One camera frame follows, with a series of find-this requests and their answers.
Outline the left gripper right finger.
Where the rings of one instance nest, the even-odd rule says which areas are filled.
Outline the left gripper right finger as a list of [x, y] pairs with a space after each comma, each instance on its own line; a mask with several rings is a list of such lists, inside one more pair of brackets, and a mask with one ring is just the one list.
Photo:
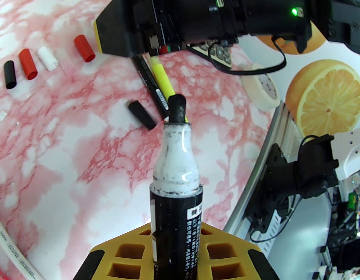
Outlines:
[[206, 223], [200, 230], [201, 280], [278, 280], [261, 249]]

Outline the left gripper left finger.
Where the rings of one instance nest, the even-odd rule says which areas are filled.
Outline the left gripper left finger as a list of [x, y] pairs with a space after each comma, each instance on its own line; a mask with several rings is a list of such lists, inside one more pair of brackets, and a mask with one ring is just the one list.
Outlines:
[[150, 225], [143, 225], [90, 250], [75, 280], [152, 280]]

